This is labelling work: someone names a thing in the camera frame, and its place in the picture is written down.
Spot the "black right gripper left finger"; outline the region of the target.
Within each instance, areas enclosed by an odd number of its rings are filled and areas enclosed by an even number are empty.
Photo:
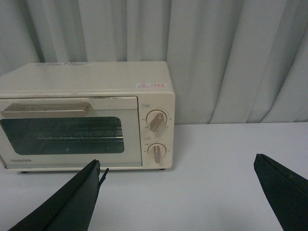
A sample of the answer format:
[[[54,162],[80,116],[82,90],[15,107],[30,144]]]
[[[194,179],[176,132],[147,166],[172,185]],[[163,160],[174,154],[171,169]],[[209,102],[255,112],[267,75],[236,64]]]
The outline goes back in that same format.
[[[12,231],[87,231],[109,171],[102,177],[100,162],[93,160],[32,213],[10,228]]]

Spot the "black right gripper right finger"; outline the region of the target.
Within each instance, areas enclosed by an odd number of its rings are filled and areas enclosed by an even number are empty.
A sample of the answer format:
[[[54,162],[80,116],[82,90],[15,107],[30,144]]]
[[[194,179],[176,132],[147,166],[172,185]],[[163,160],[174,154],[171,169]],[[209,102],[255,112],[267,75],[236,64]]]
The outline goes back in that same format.
[[[256,155],[254,170],[282,229],[306,231],[308,180],[264,154]]]

